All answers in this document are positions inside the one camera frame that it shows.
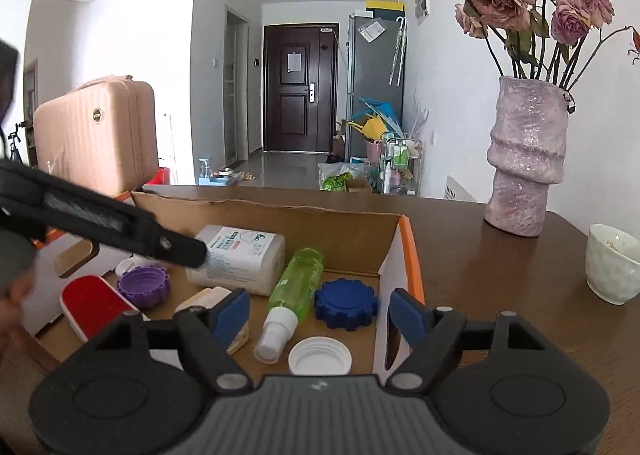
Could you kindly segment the person left hand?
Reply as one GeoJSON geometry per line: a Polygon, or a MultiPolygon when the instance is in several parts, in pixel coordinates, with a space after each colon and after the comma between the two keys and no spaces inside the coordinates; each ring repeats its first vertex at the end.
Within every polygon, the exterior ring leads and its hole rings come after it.
{"type": "Polygon", "coordinates": [[[34,287],[35,269],[30,267],[22,273],[9,288],[6,296],[1,297],[0,305],[0,351],[8,349],[11,334],[23,321],[23,301],[34,287]]]}

